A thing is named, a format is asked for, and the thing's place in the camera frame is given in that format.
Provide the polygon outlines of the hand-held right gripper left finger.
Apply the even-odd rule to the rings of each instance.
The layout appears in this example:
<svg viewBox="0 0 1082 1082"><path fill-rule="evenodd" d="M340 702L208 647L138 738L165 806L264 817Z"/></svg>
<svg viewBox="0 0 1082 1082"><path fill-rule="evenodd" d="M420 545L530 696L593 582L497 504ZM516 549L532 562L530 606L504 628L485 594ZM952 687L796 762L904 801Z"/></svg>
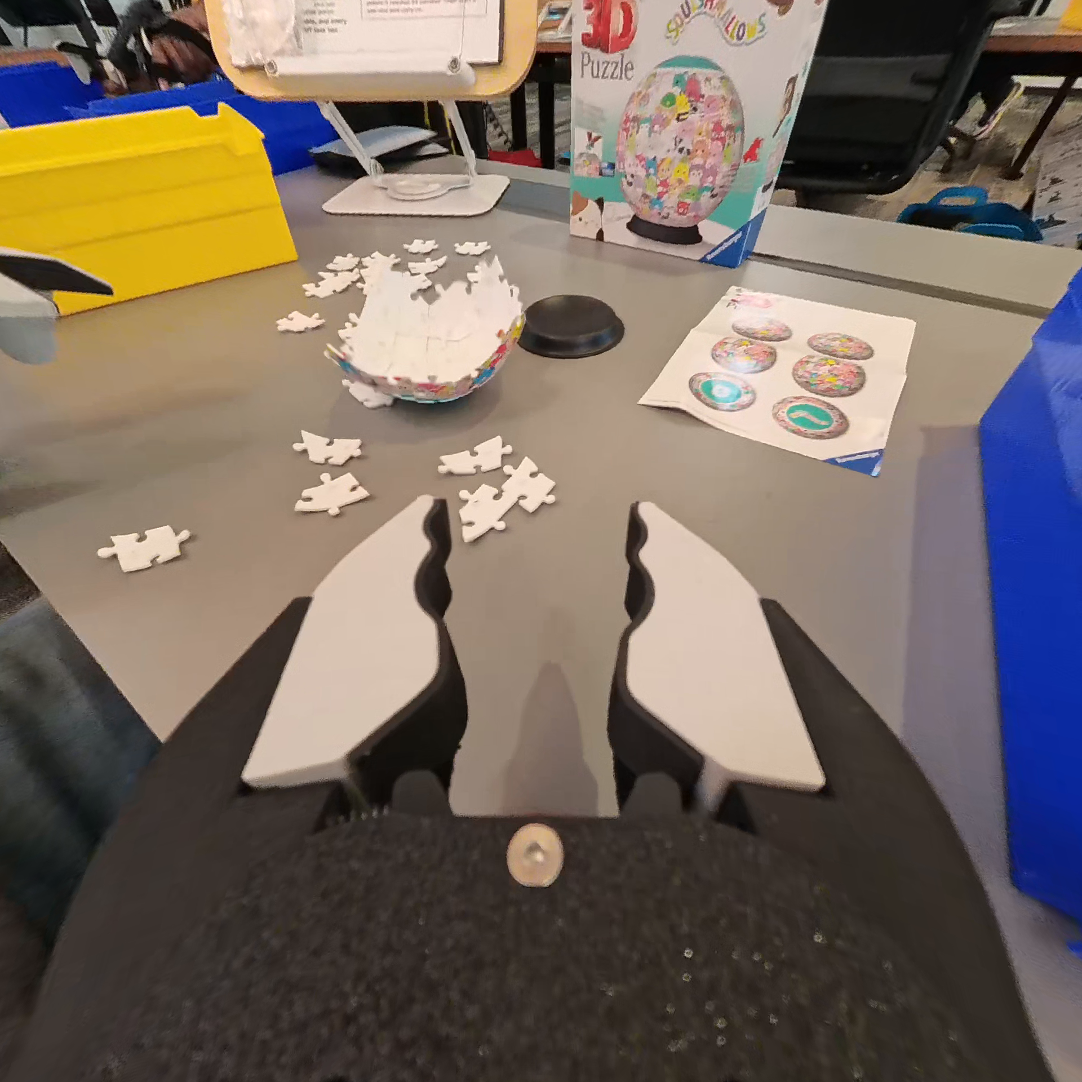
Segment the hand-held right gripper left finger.
<svg viewBox="0 0 1082 1082"><path fill-rule="evenodd" d="M449 794L467 687L445 616L447 502L420 494L314 589L241 773L252 789L345 782L388 806L403 776Z"/></svg>

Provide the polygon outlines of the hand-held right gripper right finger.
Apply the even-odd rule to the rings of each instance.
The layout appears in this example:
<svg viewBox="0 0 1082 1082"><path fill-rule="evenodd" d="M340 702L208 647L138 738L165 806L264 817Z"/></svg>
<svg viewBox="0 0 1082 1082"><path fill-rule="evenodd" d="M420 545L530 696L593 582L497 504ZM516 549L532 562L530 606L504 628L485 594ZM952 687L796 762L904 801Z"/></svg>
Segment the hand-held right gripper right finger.
<svg viewBox="0 0 1082 1082"><path fill-rule="evenodd" d="M738 784L826 794L758 590L649 501L629 509L626 564L628 624L607 711L620 814L643 784L708 816Z"/></svg>

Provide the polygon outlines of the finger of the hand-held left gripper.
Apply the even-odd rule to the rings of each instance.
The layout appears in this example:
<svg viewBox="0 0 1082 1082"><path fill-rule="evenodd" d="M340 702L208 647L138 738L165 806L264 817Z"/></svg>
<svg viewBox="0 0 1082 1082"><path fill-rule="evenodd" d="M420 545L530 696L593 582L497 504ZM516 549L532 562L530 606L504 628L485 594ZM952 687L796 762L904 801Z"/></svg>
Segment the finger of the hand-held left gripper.
<svg viewBox="0 0 1082 1082"><path fill-rule="evenodd" d="M113 285L71 263L15 249L1 250L1 275L37 292L113 296Z"/></svg>
<svg viewBox="0 0 1082 1082"><path fill-rule="evenodd" d="M2 279L1 353L17 362L53 361L57 315L51 293Z"/></svg>

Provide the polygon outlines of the white puzzle ball shell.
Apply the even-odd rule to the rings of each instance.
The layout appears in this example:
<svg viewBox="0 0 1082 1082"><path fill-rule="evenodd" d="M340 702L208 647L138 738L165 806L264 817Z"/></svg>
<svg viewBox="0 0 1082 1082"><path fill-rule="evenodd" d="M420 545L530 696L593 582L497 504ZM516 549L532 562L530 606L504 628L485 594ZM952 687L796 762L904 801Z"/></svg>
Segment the white puzzle ball shell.
<svg viewBox="0 0 1082 1082"><path fill-rule="evenodd" d="M520 289L487 252L463 278L433 282L424 293L411 293L403 275L386 274L324 354L343 380L396 400L453 403L498 373L524 322Z"/></svg>

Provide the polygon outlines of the heap of white puzzle pieces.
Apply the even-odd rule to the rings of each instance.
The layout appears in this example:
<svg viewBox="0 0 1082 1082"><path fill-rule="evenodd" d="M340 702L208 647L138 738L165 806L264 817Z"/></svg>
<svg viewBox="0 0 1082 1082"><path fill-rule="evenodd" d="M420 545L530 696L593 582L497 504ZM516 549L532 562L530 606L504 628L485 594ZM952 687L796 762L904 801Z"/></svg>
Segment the heap of white puzzle pieces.
<svg viewBox="0 0 1082 1082"><path fill-rule="evenodd" d="M424 293L433 288L432 276L449 260L449 254L434 239L415 238L403 245L403 254L404 260L398 254L380 251L364 256L337 255L318 272L316 280L302 285L303 293L306 298L322 300L354 287L370 294L388 273L403 275L411 293Z"/></svg>

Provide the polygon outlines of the black round ball stand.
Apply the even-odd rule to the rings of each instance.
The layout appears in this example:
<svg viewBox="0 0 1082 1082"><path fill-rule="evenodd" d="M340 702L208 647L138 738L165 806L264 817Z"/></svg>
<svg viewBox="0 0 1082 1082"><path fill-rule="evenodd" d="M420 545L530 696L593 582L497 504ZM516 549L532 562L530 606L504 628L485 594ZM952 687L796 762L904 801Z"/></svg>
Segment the black round ball stand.
<svg viewBox="0 0 1082 1082"><path fill-rule="evenodd" d="M625 334L623 321L604 301L559 294L528 306L520 345L536 356L582 359L612 349Z"/></svg>

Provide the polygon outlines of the colourful puzzle ball box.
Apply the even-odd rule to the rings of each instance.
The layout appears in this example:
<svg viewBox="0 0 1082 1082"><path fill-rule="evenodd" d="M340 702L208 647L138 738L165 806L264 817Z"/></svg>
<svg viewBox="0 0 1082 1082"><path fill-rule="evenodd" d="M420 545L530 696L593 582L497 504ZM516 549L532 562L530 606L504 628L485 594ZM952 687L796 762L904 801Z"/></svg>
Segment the colourful puzzle ball box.
<svg viewBox="0 0 1082 1082"><path fill-rule="evenodd" d="M821 1L575 2L570 234L743 263L827 11Z"/></svg>

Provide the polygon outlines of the yellow plastic bin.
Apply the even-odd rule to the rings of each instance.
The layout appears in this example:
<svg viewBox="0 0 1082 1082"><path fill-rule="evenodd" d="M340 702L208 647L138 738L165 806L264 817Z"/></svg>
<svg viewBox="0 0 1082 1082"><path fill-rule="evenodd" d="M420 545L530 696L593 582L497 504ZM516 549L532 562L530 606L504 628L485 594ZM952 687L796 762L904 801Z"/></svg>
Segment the yellow plastic bin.
<svg viewBox="0 0 1082 1082"><path fill-rule="evenodd" d="M263 135L225 104L6 128L1 242L113 285L55 289L64 316L298 258Z"/></svg>

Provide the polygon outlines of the printed instruction sheet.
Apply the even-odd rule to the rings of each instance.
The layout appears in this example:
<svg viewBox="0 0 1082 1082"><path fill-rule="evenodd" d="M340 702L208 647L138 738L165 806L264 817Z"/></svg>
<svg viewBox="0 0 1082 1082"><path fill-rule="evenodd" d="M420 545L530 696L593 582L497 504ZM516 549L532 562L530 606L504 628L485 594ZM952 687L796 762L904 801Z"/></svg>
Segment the printed instruction sheet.
<svg viewBox="0 0 1082 1082"><path fill-rule="evenodd" d="M914 320L731 287L638 399L857 474L881 474Z"/></svg>

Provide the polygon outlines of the person's blue jeans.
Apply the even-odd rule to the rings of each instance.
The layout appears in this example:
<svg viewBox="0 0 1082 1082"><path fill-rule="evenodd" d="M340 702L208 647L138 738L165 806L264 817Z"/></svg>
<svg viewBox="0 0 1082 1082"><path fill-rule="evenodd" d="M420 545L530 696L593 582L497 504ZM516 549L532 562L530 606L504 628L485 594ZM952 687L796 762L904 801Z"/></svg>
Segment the person's blue jeans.
<svg viewBox="0 0 1082 1082"><path fill-rule="evenodd" d="M2 896L47 942L159 748L44 597L3 619Z"/></svg>

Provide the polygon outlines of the wooden clipboard with papers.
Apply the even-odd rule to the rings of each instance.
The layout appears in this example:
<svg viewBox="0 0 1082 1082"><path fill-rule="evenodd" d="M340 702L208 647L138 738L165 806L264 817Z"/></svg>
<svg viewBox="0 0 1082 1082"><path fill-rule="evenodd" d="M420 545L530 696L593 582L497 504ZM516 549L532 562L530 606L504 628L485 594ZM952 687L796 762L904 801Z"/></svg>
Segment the wooden clipboard with papers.
<svg viewBox="0 0 1082 1082"><path fill-rule="evenodd" d="M537 2L204 3L215 58L262 101L477 103L522 85Z"/></svg>

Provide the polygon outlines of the blue fabric bag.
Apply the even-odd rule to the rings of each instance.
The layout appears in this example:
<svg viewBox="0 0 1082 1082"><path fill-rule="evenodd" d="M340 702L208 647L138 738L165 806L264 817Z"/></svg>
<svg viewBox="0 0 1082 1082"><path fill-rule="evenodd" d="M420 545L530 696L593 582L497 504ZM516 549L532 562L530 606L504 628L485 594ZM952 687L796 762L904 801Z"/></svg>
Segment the blue fabric bag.
<svg viewBox="0 0 1082 1082"><path fill-rule="evenodd" d="M1042 232L1024 210L993 201L982 187L950 186L924 202L908 204L897 223L939 230L1040 243Z"/></svg>

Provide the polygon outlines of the printed paper sheet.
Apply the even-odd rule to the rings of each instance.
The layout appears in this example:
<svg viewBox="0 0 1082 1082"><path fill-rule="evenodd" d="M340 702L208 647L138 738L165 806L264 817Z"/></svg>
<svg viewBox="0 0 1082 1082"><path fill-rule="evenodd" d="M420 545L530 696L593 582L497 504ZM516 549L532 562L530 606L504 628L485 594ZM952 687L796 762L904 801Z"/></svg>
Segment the printed paper sheet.
<svg viewBox="0 0 1082 1082"><path fill-rule="evenodd" d="M1081 249L1081 121L1042 142L1032 219L1043 243Z"/></svg>

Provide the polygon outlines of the black office chair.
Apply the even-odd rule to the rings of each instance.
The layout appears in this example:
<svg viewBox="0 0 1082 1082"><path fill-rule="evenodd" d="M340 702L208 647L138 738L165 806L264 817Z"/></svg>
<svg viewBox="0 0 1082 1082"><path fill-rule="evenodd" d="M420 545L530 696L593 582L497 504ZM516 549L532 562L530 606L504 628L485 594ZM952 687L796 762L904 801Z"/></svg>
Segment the black office chair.
<svg viewBox="0 0 1082 1082"><path fill-rule="evenodd" d="M777 190L887 195L940 145L1018 2L829 1Z"/></svg>

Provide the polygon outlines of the brown table black legs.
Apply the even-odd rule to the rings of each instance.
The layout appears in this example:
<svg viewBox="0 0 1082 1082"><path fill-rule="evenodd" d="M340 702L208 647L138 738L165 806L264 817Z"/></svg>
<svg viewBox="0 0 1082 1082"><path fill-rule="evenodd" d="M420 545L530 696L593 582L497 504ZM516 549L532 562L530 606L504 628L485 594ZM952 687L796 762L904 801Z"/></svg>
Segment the brown table black legs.
<svg viewBox="0 0 1082 1082"><path fill-rule="evenodd" d="M1080 88L1081 32L1063 29L1061 22L1037 16L999 19L985 43L981 61L994 72L1059 81L1029 138L1004 171L1003 176L1008 181L1021 179L1063 104L1076 88Z"/></svg>

